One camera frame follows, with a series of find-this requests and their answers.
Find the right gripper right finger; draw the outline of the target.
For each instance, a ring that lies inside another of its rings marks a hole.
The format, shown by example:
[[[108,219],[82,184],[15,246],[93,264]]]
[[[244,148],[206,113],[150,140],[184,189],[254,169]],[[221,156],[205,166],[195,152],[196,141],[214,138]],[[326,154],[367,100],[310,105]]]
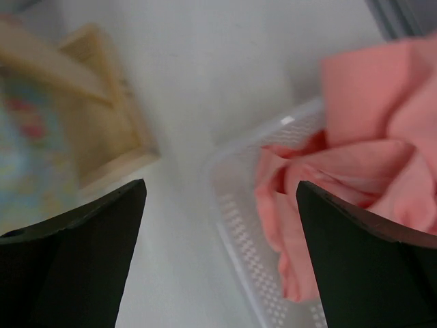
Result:
[[[298,212],[329,327],[435,327],[436,237],[302,181]]]

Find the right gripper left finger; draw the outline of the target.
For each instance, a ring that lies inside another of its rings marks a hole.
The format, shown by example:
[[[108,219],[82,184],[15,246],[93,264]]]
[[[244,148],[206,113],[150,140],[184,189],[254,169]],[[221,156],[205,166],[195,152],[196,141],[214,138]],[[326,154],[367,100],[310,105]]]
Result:
[[[147,189],[142,179],[1,236],[2,327],[114,327]]]

